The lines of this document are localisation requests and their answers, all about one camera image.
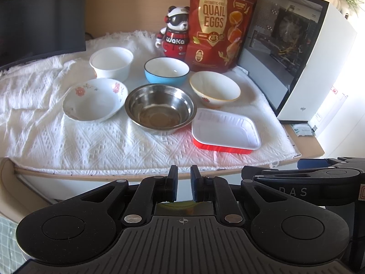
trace red bag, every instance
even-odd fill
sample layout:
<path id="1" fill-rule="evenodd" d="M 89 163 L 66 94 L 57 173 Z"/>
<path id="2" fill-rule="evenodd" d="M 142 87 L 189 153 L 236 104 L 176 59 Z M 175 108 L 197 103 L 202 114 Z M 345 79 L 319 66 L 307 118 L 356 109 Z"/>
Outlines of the red bag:
<path id="1" fill-rule="evenodd" d="M 190 0 L 185 62 L 192 71 L 226 72 L 235 65 L 255 0 Z"/>

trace plastic tray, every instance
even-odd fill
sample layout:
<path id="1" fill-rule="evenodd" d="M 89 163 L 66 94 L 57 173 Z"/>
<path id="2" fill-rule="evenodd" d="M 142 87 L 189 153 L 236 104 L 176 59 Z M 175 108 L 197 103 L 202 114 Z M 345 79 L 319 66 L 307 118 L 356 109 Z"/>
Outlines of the plastic tray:
<path id="1" fill-rule="evenodd" d="M 205 150 L 250 154 L 261 146 L 253 121 L 228 112 L 199 108 L 192 133 L 194 145 Z"/>

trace textured white cloth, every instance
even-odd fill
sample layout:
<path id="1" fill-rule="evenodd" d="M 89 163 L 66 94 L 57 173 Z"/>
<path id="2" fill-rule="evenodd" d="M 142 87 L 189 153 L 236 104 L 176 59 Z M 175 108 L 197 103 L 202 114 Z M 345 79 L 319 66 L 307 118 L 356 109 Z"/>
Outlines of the textured white cloth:
<path id="1" fill-rule="evenodd" d="M 169 136 L 153 136 L 128 119 L 121 109 L 102 123 L 79 123 L 62 111 L 67 90 L 94 77 L 93 52 L 108 46 L 131 50 L 135 60 L 125 81 L 129 92 L 147 83 L 144 63 L 159 52 L 147 32 L 107 35 L 86 43 L 86 52 L 53 56 L 0 72 L 0 157 L 17 165 L 55 174 L 122 175 L 167 172 L 175 164 L 188 171 L 259 166 L 296 155 L 282 126 L 260 90 L 238 68 L 226 73 L 241 87 L 239 100 L 221 110 L 246 115 L 257 126 L 262 147 L 250 155 L 200 150 L 191 126 Z M 190 85 L 182 89 L 200 101 Z"/>

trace glass side panel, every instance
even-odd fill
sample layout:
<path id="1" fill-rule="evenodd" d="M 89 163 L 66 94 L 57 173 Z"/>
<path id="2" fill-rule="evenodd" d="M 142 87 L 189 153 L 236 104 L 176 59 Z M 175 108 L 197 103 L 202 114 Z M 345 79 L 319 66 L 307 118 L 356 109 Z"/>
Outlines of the glass side panel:
<path id="1" fill-rule="evenodd" d="M 257 0 L 240 65 L 278 109 L 312 52 L 322 5 L 309 0 Z"/>

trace panda figurine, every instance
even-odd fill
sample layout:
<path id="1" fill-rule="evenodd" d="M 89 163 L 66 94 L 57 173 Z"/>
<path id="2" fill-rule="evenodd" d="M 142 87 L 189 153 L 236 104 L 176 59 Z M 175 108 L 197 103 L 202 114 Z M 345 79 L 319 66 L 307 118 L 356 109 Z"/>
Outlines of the panda figurine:
<path id="1" fill-rule="evenodd" d="M 164 50 L 165 56 L 184 60 L 187 44 L 189 43 L 189 9 L 190 7 L 170 6 L 165 16 L 167 27 L 161 29 L 157 35 L 156 47 Z"/>

